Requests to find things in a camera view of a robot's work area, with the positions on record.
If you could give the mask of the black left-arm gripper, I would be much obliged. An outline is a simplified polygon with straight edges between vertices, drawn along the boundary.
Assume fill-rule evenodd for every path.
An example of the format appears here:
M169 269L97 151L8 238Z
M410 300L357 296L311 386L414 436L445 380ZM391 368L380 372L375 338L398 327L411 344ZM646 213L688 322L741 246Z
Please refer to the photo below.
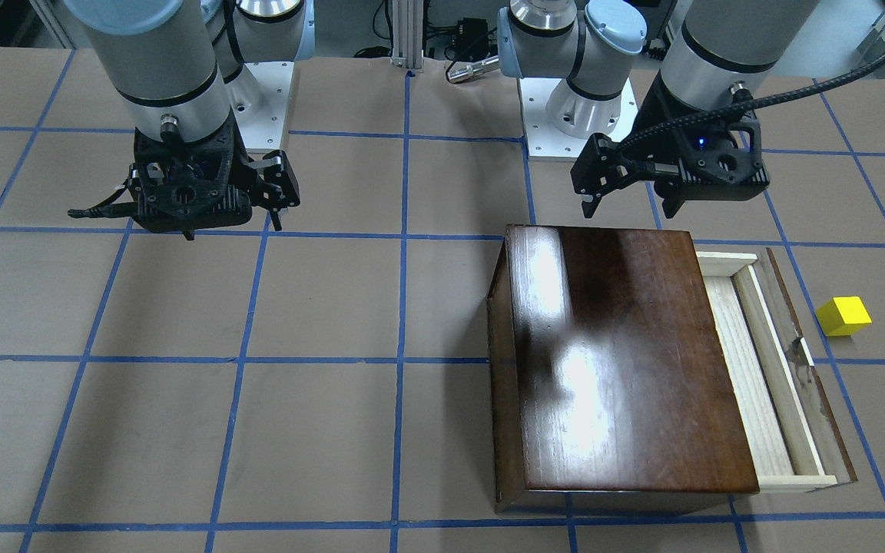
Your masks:
M656 171L655 193L668 220L685 203L744 202L765 192L770 175L760 150L760 122L754 112L688 124L639 141L629 160L608 135L593 134L570 169L583 217L593 217L601 200L643 178L643 164L671 165L678 176Z

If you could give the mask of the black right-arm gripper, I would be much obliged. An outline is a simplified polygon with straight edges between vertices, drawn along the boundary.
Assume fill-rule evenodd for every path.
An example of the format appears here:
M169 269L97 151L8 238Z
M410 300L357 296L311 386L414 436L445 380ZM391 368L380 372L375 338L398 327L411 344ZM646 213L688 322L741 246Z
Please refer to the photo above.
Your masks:
M246 192L255 173L237 141L235 123L225 123L200 141L171 148L163 141L134 131L134 167L138 182L134 200L118 202L126 192L117 189L88 209L70 209L70 218L133 217L152 233L234 227L248 223L253 207ZM270 151L255 161L255 206L283 210L301 204L300 187L285 151Z

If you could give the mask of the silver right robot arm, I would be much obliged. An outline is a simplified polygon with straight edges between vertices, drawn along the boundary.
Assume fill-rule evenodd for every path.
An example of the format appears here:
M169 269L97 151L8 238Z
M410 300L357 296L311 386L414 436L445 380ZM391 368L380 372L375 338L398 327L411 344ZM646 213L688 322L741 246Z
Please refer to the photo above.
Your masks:
M301 204L281 150L293 65L315 51L310 1L69 1L134 119L124 183L73 218L151 233L249 223Z

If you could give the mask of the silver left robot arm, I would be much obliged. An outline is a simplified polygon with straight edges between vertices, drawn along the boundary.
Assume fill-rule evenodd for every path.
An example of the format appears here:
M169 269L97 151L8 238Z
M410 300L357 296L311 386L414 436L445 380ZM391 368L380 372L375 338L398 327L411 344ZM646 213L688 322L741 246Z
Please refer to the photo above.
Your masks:
M601 200L651 181L667 218L687 202L745 202L770 176L749 105L804 27L815 1L693 1L621 141L581 124L581 111L614 108L650 41L625 1L510 1L496 25L501 71L557 78L550 110L585 144L570 171L584 217Z

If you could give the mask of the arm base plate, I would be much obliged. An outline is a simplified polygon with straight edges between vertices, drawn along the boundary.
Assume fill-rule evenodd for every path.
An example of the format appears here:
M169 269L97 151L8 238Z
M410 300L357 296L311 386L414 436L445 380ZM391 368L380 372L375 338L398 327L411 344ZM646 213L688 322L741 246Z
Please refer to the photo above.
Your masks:
M618 143L638 112L629 79L607 101L579 97L562 78L520 78L519 94L528 154L538 161L574 161L594 133Z
M295 64L291 61L246 64L226 84L245 148L265 154L282 148Z

